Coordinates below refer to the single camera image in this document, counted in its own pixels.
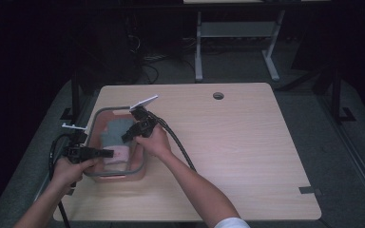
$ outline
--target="human arm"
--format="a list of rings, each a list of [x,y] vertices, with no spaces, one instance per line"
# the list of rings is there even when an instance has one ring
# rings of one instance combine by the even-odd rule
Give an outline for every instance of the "human arm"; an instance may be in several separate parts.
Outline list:
[[[149,138],[136,137],[145,151],[161,160],[176,178],[195,210],[209,227],[215,227],[223,219],[239,218],[236,208],[213,183],[190,169],[177,158],[165,131],[156,125]]]
[[[82,173],[88,167],[97,163],[88,160],[72,164],[67,158],[58,160],[52,181],[44,193],[31,205],[28,211],[17,221],[15,228],[45,227],[55,211],[61,198],[70,190],[70,186],[82,179]]]

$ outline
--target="black tool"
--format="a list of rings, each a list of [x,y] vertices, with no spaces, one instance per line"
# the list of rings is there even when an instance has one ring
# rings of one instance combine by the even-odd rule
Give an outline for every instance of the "black tool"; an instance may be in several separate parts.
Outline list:
[[[67,157],[72,163],[80,163],[94,158],[112,158],[114,150],[67,146],[62,155]]]
[[[135,136],[148,138],[157,124],[157,121],[150,117],[142,106],[136,107],[136,109],[131,111],[131,114],[137,122],[129,127],[122,136],[124,143],[132,141]]]

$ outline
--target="table hole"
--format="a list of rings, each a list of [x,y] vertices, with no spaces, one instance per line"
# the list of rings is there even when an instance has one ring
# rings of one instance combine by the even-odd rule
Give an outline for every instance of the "table hole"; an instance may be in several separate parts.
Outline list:
[[[216,92],[213,94],[213,98],[215,98],[216,100],[221,100],[224,98],[224,94],[222,94],[220,92]]]

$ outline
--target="forearm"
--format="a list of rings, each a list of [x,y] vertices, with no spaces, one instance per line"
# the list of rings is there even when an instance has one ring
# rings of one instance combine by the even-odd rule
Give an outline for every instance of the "forearm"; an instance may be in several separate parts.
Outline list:
[[[57,187],[51,182],[14,227],[46,227],[65,192],[64,188]]]
[[[161,158],[209,227],[227,218],[239,218],[234,205],[214,184],[191,170],[173,154]]]

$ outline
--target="black cable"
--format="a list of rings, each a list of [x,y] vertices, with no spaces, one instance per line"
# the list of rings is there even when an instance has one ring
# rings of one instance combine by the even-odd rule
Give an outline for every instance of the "black cable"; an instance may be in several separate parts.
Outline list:
[[[164,56],[159,57],[159,58],[155,58],[155,59],[151,59],[151,60],[144,60],[144,65],[155,64],[157,62],[164,61],[164,60],[169,60],[169,59],[173,59],[173,57],[168,56],[168,55],[164,55]]]
[[[192,163],[191,159],[189,158],[188,154],[186,153],[185,149],[183,148],[182,143],[180,142],[180,140],[177,138],[176,134],[174,134],[173,130],[171,130],[171,128],[168,126],[168,124],[165,122],[165,120],[163,120],[162,118],[156,116],[155,114],[153,114],[152,112],[145,110],[144,108],[142,108],[142,111],[146,112],[147,115],[149,115],[151,118],[155,119],[169,134],[170,136],[173,138],[173,140],[176,142],[177,146],[180,148],[180,150],[182,151],[183,156],[186,159],[186,162],[188,163],[189,167],[194,170],[195,172],[197,172],[197,169],[195,168],[194,164]]]
[[[195,73],[195,68],[194,68],[194,66],[192,66],[191,63],[189,63],[188,61],[184,60],[183,58],[181,58],[181,61],[184,62],[184,63],[186,63],[186,64],[188,64],[189,67],[191,67],[192,71],[194,71],[194,73]]]
[[[156,83],[156,81],[159,79],[159,70],[153,66],[149,66],[149,65],[142,65],[142,67],[149,67],[152,68],[155,72],[156,72],[156,77],[153,81],[150,81],[149,75],[146,73],[146,77],[147,77],[147,81],[150,85],[153,85],[154,83]]]
[[[60,158],[60,156],[58,156],[57,159],[54,159],[55,147],[56,147],[56,144],[58,143],[58,141],[63,137],[70,138],[70,135],[69,134],[62,134],[62,135],[58,136],[52,142],[51,149],[49,150],[48,169],[49,169],[49,180],[50,181],[52,180],[52,177],[54,175],[55,163],[58,161],[58,158]],[[65,212],[64,204],[61,201],[59,201],[58,207],[59,207],[59,210],[61,212],[62,219],[64,220],[65,226],[67,228],[70,228],[70,223],[69,223],[69,220],[67,219],[67,213]]]

